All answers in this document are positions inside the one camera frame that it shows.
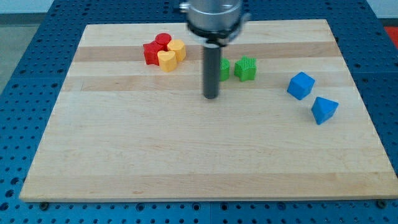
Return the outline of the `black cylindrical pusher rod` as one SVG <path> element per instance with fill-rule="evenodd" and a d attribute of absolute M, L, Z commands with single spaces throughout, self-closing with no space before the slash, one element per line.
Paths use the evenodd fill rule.
<path fill-rule="evenodd" d="M 203 96 L 215 99 L 219 95 L 220 83 L 220 47 L 203 47 Z"/>

